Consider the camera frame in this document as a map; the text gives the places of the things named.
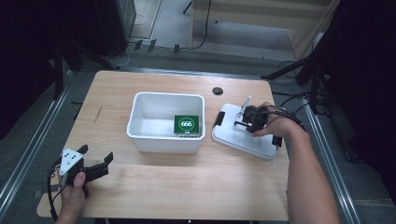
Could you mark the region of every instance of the black curtain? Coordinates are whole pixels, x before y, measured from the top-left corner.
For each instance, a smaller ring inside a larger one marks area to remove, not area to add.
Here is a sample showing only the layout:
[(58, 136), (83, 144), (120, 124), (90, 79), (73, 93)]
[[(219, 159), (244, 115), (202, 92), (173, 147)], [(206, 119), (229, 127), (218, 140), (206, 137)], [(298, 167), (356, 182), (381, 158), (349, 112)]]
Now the black curtain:
[(326, 85), (356, 135), (348, 146), (382, 176), (396, 202), (396, 1), (341, 1)]
[(0, 1), (0, 140), (54, 80), (46, 3)]

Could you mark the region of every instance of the person's arm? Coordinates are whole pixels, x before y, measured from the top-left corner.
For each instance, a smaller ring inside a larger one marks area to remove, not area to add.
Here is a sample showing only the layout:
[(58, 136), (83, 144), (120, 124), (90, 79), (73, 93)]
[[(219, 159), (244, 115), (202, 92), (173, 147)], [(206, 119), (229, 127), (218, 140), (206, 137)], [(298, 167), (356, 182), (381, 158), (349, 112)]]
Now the person's arm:
[(288, 180), (290, 223), (340, 223), (332, 189), (311, 146), (309, 134), (293, 120), (271, 115), (253, 136), (273, 134), (290, 142)]
[[(61, 193), (62, 196), (62, 209), (61, 213), (56, 219), (56, 224), (74, 224), (77, 223), (78, 218), (81, 216), (85, 204), (85, 194), (82, 186), (85, 182), (85, 173), (80, 172), (74, 179), (74, 186), (66, 186)], [(92, 192), (90, 183), (86, 184), (89, 194)]]

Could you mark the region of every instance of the gray floor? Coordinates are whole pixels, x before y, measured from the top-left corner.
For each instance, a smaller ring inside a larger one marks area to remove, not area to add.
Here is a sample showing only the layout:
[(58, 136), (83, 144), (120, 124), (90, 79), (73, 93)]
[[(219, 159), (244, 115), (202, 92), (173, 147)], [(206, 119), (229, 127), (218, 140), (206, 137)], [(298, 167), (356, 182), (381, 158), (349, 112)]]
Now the gray floor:
[(132, 37), (151, 39), (163, 0), (134, 0), (136, 17)]
[[(186, 14), (182, 12), (189, 2), (190, 0), (163, 0), (149, 40), (156, 39), (156, 45), (159, 47), (188, 47), (191, 39), (191, 8)], [(152, 14), (152, 10), (153, 8), (142, 7), (142, 11), (137, 9), (136, 12), (147, 15)], [(194, 28), (193, 45), (198, 46), (205, 37), (205, 23), (196, 21)], [(206, 42), (199, 51), (279, 61), (295, 60), (284, 29), (211, 21), (207, 30)]]
[[(293, 60), (291, 57), (292, 51), (290, 51), (290, 43), (284, 38), (279, 38), (281, 40), (279, 40), (278, 43), (268, 43), (267, 46), (266, 44), (258, 43), (258, 51), (261, 53), (261, 56), (256, 55), (257, 51), (253, 50), (254, 52), (251, 52), (250, 57), (248, 57), (249, 50), (255, 49), (254, 44), (249, 43), (249, 48), (241, 48), (240, 44), (235, 44), (235, 42), (233, 42), (238, 40), (232, 39), (230, 39), (226, 45), (233, 46), (233, 48), (237, 50), (214, 50), (214, 48), (210, 46), (212, 44), (211, 40), (214, 39), (211, 34), (214, 33), (210, 32), (216, 29), (214, 28), (216, 24), (212, 24), (213, 26), (209, 29), (208, 44), (204, 49), (201, 51), (181, 51), (179, 54), (174, 54), (172, 46), (175, 44), (180, 44), (180, 46), (184, 44), (187, 45), (188, 40), (186, 40), (186, 36), (183, 37), (183, 35), (178, 35), (177, 32), (166, 33), (166, 31), (171, 31), (171, 27), (166, 28), (169, 22), (164, 24), (160, 21), (164, 21), (164, 19), (162, 19), (163, 15), (169, 16), (175, 14), (177, 17), (180, 16), (180, 18), (183, 18), (183, 20), (179, 22), (186, 23), (185, 17), (189, 17), (189, 15), (183, 15), (182, 11), (188, 3), (189, 1), (187, 0), (163, 0), (157, 23), (155, 24), (152, 37), (150, 38), (157, 39), (158, 48), (155, 48), (154, 51), (149, 52), (147, 46), (143, 46), (140, 50), (132, 50), (132, 48), (130, 48), (128, 49), (129, 56), (123, 53), (119, 57), (111, 60), (115, 63), (125, 63), (129, 58), (129, 62), (121, 67), (121, 70), (125, 71), (147, 68), (145, 71), (156, 72), (156, 70), (148, 69), (164, 69), (166, 71), (175, 70), (178, 72), (191, 71), (191, 73), (194, 74), (199, 72), (201, 75), (206, 76), (249, 79), (260, 79), (260, 75), (275, 72), (281, 61)], [(172, 21), (174, 25), (177, 22), (176, 18), (167, 18), (167, 20)], [(281, 33), (283, 33), (283, 31), (275, 29), (273, 30), (274, 32), (271, 33), (270, 30), (271, 29), (265, 31), (268, 32), (268, 39), (274, 39), (275, 41), (277, 36), (282, 36)], [(224, 35), (224, 33), (217, 33), (215, 39), (221, 40), (223, 37), (220, 37), (220, 35)], [(83, 60), (83, 63), (84, 66), (81, 72), (73, 72), (71, 85), (64, 97), (64, 102), (56, 117), (53, 118), (48, 131), (43, 135), (42, 142), (37, 146), (37, 153), (34, 155), (35, 159), (32, 164), (26, 167), (26, 175), (20, 183), (21, 185), (15, 196), (13, 196), (13, 200), (3, 216), (2, 223), (52, 223), (50, 218), (39, 217), (35, 212), (39, 202), (39, 192), (45, 192), (46, 172), (50, 164), (59, 155), (73, 127), (73, 117), (77, 114), (79, 106), (72, 104), (72, 102), (83, 102), (92, 79), (94, 78), (94, 74), (102, 69), (99, 65), (90, 60)], [(289, 99), (291, 95), (301, 92), (300, 87), (295, 84), (292, 78), (282, 77), (270, 82), (270, 84), (276, 104), (278, 105), (286, 99)], [(29, 142), (34, 137), (35, 131), (40, 125), (40, 121), (45, 117), (48, 108), (53, 103), (51, 99), (53, 92), (53, 86), (49, 87), (30, 110), (20, 119), (11, 133), (0, 142), (3, 158), (3, 169), (0, 170), (1, 186), (5, 185), (12, 172), (18, 172), (15, 171), (14, 168), (20, 161), (20, 158), (23, 157), (23, 153), (26, 148), (29, 147)], [(287, 103), (285, 107), (288, 110), (296, 110), (302, 104), (302, 100), (296, 98), (290, 103)], [(307, 127), (307, 130), (311, 133), (311, 136), (315, 136), (313, 127), (309, 125), (310, 120), (308, 114), (304, 110), (301, 110), (298, 113), (298, 118), (305, 123), (305, 127)], [(342, 180), (345, 181), (347, 191), (351, 196), (352, 202), (356, 206), (360, 222), (396, 223), (396, 208), (389, 199), (378, 173), (365, 164), (352, 164), (346, 161), (344, 145), (332, 125), (331, 118), (327, 116), (316, 116), (316, 118), (320, 121), (321, 129), (325, 133), (325, 137), (330, 145), (332, 156), (340, 171)], [(320, 142), (316, 137), (312, 137), (312, 140), (318, 158), (329, 179), (332, 180), (331, 171), (326, 165)], [(346, 217), (342, 202), (339, 203), (339, 211), (342, 223), (353, 223)], [(83, 218), (81, 223), (93, 223), (93, 219)]]

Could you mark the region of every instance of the black hole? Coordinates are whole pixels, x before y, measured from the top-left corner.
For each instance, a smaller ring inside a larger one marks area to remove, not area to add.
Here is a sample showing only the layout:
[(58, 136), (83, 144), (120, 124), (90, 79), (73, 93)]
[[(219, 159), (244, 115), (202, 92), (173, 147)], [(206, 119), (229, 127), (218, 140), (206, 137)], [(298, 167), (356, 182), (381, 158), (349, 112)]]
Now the black hole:
[(215, 87), (215, 88), (213, 88), (212, 92), (213, 92), (213, 94), (215, 94), (215, 95), (222, 95), (222, 94), (224, 93), (223, 89), (220, 88), (220, 87)]

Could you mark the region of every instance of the hand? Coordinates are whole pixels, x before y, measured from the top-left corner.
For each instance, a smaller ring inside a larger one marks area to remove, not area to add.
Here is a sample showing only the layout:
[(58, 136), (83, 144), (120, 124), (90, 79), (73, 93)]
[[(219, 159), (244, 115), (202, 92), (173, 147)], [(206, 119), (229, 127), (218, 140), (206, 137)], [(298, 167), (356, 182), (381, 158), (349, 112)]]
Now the hand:
[[(85, 173), (79, 172), (74, 179), (74, 186), (67, 185), (61, 193), (62, 210), (56, 223), (76, 223), (81, 216), (85, 204), (85, 194), (82, 186), (85, 183)], [(91, 183), (86, 184), (89, 194), (92, 193)]]
[[(263, 103), (260, 107), (268, 106), (269, 111), (275, 111), (271, 104), (268, 102)], [(291, 133), (297, 131), (304, 131), (300, 126), (298, 126), (293, 120), (270, 114), (268, 117), (268, 123), (261, 130), (258, 130), (253, 133), (254, 137), (264, 136), (267, 134), (273, 134), (278, 137), (289, 138)]]

